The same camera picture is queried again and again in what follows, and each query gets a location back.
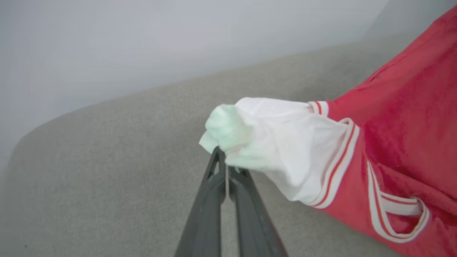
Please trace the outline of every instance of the white fabric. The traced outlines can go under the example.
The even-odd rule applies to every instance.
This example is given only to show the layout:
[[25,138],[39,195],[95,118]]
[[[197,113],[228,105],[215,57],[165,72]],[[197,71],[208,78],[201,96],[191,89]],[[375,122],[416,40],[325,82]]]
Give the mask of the white fabric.
[[200,145],[219,146],[227,165],[265,173],[287,199],[311,202],[348,126],[313,112],[303,102],[243,98],[214,109]]

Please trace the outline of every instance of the white wall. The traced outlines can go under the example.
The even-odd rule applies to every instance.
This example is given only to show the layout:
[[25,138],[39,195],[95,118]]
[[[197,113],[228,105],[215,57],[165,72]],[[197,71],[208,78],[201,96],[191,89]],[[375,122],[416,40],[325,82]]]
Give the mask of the white wall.
[[387,2],[2,0],[0,159],[87,105],[360,40]]
[[422,33],[430,24],[457,4],[457,0],[390,0],[365,37],[401,32]]

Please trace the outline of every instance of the gray surface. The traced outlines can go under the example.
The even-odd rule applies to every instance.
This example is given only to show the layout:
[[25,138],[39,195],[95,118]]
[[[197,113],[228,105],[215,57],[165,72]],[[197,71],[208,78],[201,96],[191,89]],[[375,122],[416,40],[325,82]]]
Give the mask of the gray surface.
[[[209,154],[210,111],[245,96],[333,99],[400,52],[397,35],[152,89],[52,120],[15,148],[1,182],[1,257],[172,256]],[[254,175],[290,256],[395,256]],[[237,256],[234,207],[223,253]]]

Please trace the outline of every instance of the striped trim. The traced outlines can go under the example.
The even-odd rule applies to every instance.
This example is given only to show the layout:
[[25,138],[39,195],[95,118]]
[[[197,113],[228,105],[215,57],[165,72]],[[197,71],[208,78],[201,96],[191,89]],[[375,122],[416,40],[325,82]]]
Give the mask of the striped trim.
[[[376,175],[374,174],[372,165],[369,161],[367,161],[367,172],[368,172],[368,198],[370,204],[370,213],[371,213],[371,220],[374,230],[383,238],[390,240],[396,243],[406,243],[413,240],[427,225],[427,222],[430,218],[430,211],[428,210],[427,206],[422,202],[420,199],[411,199],[406,200],[405,198],[398,198],[395,196],[391,196],[388,194],[383,194],[379,189],[379,184],[376,179]],[[410,203],[413,203],[414,200],[417,201],[417,204],[420,205],[422,208],[422,214],[419,218],[419,222],[417,223],[416,227],[414,227],[413,231],[409,234],[400,234],[396,233],[387,218],[387,212],[385,210],[383,199],[386,201],[393,202],[391,200],[395,200],[397,202],[404,202],[404,203],[396,203],[402,204],[404,206],[413,206]]]
[[332,160],[325,173],[322,190],[315,200],[311,202],[302,201],[302,203],[314,208],[323,209],[333,202],[336,192],[340,187],[341,180],[343,180],[343,176],[354,155],[354,149],[356,147],[360,129],[349,118],[345,118],[340,122],[348,124],[348,129],[336,157]]
[[309,104],[313,107],[314,113],[328,117],[329,104],[326,101],[314,101],[314,102],[309,102]]

